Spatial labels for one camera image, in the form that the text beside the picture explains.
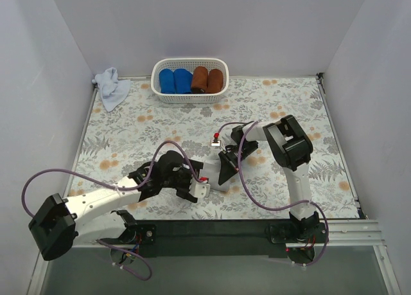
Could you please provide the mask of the grey panda towel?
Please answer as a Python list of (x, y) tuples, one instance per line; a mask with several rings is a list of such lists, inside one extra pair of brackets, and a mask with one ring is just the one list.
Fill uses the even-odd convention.
[(204, 162), (203, 169), (200, 171), (201, 177), (207, 177), (209, 179), (209, 184), (211, 185), (212, 190), (216, 190), (218, 192), (228, 192), (231, 182), (229, 179), (223, 185), (218, 184), (218, 177), (220, 173), (220, 158), (214, 160), (207, 160)]

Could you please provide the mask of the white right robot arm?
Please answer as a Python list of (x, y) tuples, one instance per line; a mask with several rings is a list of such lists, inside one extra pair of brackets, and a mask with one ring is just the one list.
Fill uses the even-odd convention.
[[(308, 179), (309, 163), (313, 145), (294, 116), (288, 115), (277, 122), (234, 122), (231, 139), (235, 145), (227, 145), (219, 154), (220, 171), (218, 185), (225, 184), (236, 174), (250, 200), (267, 211), (289, 211), (287, 223), (291, 226), (291, 238), (298, 242), (313, 244), (319, 232), (319, 209), (311, 200)], [(291, 204), (269, 208), (260, 204), (245, 185), (241, 162), (258, 149), (258, 143), (266, 141), (276, 163), (283, 168)]]

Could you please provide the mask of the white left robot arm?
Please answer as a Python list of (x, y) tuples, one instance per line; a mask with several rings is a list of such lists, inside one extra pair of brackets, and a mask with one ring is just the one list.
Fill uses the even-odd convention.
[(33, 214), (29, 230), (42, 258), (55, 260), (72, 248), (86, 223), (154, 197), (164, 188), (173, 188), (178, 197), (196, 203), (210, 189), (209, 178), (200, 174), (203, 167), (203, 163), (169, 150), (116, 184), (103, 183), (100, 189), (74, 197), (50, 195)]

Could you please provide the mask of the light blue towel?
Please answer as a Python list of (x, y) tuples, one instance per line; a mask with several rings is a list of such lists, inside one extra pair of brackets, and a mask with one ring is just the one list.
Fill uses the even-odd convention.
[(118, 71), (111, 67), (96, 74), (92, 83), (98, 88), (101, 102), (107, 112), (113, 111), (128, 96), (131, 80), (119, 80)]

